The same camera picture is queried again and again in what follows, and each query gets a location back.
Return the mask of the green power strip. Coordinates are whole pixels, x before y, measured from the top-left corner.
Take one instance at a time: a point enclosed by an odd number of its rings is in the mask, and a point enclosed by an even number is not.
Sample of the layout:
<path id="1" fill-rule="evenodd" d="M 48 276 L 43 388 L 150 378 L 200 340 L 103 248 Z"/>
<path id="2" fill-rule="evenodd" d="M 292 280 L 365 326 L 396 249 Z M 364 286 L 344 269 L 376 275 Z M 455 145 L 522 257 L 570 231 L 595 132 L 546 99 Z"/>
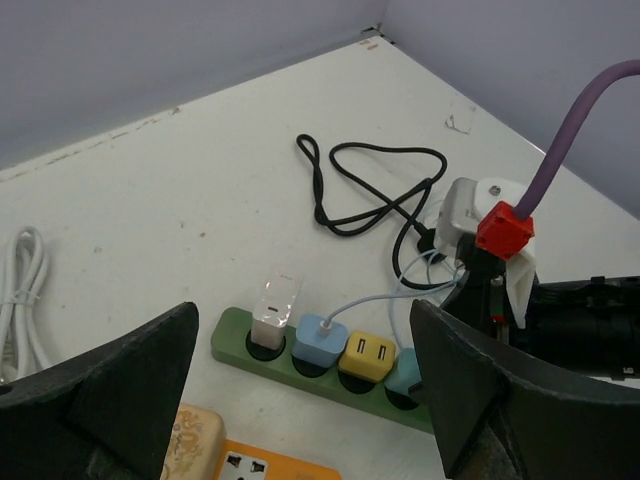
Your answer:
<path id="1" fill-rule="evenodd" d="M 345 387 L 346 376 L 337 368 L 317 370 L 312 377 L 295 368 L 291 355 L 295 329 L 286 328 L 283 346 L 271 359 L 257 358 L 250 352 L 252 314 L 229 307 L 221 314 L 211 335 L 212 357 L 222 363 L 310 394 L 385 418 L 423 432 L 433 431 L 428 409 L 387 390 L 382 383 L 366 386 L 357 380 L 356 390 Z"/>

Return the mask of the yellow USB charger plug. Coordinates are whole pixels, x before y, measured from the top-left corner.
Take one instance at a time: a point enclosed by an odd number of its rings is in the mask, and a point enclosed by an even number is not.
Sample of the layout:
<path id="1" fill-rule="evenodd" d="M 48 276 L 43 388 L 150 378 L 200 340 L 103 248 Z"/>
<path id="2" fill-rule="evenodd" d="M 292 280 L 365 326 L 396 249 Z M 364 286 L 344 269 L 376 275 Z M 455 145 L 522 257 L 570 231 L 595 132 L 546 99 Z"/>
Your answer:
<path id="1" fill-rule="evenodd" d="M 390 373 L 396 356 L 392 340 L 363 331 L 353 331 L 338 362 L 341 372 L 379 383 Z"/>

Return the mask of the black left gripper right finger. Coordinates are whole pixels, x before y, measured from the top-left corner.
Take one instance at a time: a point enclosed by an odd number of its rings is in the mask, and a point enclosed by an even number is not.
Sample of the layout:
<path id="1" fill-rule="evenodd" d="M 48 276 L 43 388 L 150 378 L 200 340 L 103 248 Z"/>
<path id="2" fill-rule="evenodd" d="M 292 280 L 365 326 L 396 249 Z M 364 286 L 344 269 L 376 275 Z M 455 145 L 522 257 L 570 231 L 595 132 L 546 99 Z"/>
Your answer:
<path id="1" fill-rule="evenodd" d="M 636 479 L 639 392 L 553 366 L 426 300 L 410 326 L 448 479 Z"/>

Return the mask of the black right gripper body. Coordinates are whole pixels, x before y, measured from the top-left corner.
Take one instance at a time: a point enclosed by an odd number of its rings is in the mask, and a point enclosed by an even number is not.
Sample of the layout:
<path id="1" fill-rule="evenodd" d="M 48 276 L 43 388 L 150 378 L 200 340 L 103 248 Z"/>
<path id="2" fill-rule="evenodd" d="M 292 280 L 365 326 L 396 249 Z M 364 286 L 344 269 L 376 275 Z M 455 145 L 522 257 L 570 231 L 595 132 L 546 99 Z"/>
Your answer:
<path id="1" fill-rule="evenodd" d="M 533 282 L 526 324 L 516 325 L 506 263 L 460 239 L 454 258 L 466 269 L 441 308 L 466 325 L 547 363 L 585 375 L 639 376 L 639 278 Z"/>

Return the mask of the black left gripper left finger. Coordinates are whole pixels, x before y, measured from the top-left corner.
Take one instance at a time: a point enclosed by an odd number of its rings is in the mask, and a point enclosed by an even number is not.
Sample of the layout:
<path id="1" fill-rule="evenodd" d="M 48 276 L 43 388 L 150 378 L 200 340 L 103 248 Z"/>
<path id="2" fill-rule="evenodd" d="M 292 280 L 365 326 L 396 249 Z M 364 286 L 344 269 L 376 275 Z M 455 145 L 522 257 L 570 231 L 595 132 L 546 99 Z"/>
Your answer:
<path id="1" fill-rule="evenodd" d="M 2 386 L 2 478 L 160 478 L 198 329 L 184 302 Z"/>

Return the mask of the teal charger plug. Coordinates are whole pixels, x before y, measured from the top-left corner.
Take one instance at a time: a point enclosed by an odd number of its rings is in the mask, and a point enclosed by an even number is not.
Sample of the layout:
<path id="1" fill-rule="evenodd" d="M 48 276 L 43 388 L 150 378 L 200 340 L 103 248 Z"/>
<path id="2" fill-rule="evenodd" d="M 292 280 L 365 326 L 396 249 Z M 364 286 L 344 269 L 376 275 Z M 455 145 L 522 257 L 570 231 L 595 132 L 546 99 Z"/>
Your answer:
<path id="1" fill-rule="evenodd" d="M 409 396 L 409 389 L 421 382 L 421 374 L 414 348 L 403 348 L 384 381 L 385 388 L 393 393 Z"/>

